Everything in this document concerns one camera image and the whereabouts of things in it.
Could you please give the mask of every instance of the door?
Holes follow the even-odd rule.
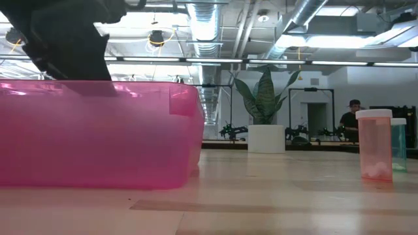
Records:
[[[308,131],[309,137],[317,136],[318,131],[327,127],[327,104],[308,103]]]

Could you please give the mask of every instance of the plant leaf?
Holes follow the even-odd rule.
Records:
[[[253,94],[251,94],[251,91],[249,90],[249,87],[247,86],[247,84],[237,78],[234,78],[234,82],[236,85],[236,89],[238,90],[238,92],[242,95],[242,97],[244,99],[248,99],[251,101],[255,101],[255,98],[253,96]]]
[[[246,107],[247,112],[253,116],[253,118],[257,121],[262,121],[264,119],[263,115],[257,109],[255,105],[255,101],[244,99],[244,106]]]
[[[276,101],[276,104],[279,103],[280,97],[281,97],[281,93],[279,95],[276,95],[276,97],[274,99]]]
[[[298,79],[298,77],[299,77],[299,74],[300,74],[300,72],[301,71],[296,71],[296,72],[294,72],[291,76],[290,76],[290,79],[289,79],[289,81],[287,81],[287,85],[285,86],[285,88],[283,89],[283,90],[285,90],[286,88],[288,88],[290,85],[292,85],[292,84],[294,84],[295,82],[296,82],[296,80]]]
[[[265,119],[274,113],[276,100],[274,97],[274,86],[270,68],[267,68],[264,71],[259,80],[259,88],[255,98],[255,105]]]
[[[283,105],[283,101],[286,99],[287,97],[282,98],[277,104],[276,104],[276,108],[274,110],[274,113],[278,112],[281,108],[281,106]]]
[[[289,79],[289,81],[287,81],[287,84],[286,84],[286,86],[283,88],[283,91],[281,91],[281,93],[279,94],[279,95],[277,95],[276,96],[276,104],[280,101],[280,96],[281,96],[281,94],[283,94],[283,92],[286,90],[286,88],[288,88],[290,85],[292,85],[292,84],[294,84],[295,82],[296,82],[296,80],[298,79],[298,77],[299,77],[299,74],[300,74],[300,72],[301,71],[296,71],[296,72],[294,72],[291,76],[290,76],[290,79]]]
[[[255,84],[255,86],[254,86],[254,89],[253,89],[253,96],[254,96],[254,97],[257,97],[258,92],[259,92],[259,82],[257,82],[257,83]]]

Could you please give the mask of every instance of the black frame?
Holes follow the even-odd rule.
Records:
[[[332,128],[335,128],[335,100],[334,100],[334,89],[320,89],[315,87],[310,88],[289,88],[289,128],[292,128],[292,104],[291,104],[291,92],[292,91],[305,91],[305,92],[317,92],[317,91],[330,91],[332,99]]]

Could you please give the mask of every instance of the man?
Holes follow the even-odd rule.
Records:
[[[350,101],[350,112],[344,114],[340,120],[340,126],[346,129],[344,136],[350,142],[359,141],[359,122],[355,118],[355,112],[361,109],[359,100]]]

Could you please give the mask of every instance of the black equipment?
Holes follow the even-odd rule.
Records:
[[[231,124],[227,123],[226,126],[224,126],[222,128],[222,131],[220,131],[219,133],[221,133],[221,136],[224,138],[226,135],[229,135],[229,140],[236,140],[237,134],[247,133],[247,132],[248,132],[247,127],[232,127]]]
[[[405,141],[407,148],[415,148],[417,144],[417,108],[412,106],[371,106],[370,109],[389,109],[392,110],[394,118],[405,118]]]
[[[329,131],[327,128],[324,128],[320,131],[318,131],[319,136],[330,136],[330,137],[337,137],[339,141],[343,141],[341,137],[343,137],[343,134],[345,133],[346,129],[344,127],[334,127],[334,131]]]
[[[308,129],[303,125],[298,125],[297,129],[292,129],[292,128],[288,127],[285,130],[286,140],[292,140],[296,136],[299,136],[300,133],[308,134],[309,132],[308,132]]]

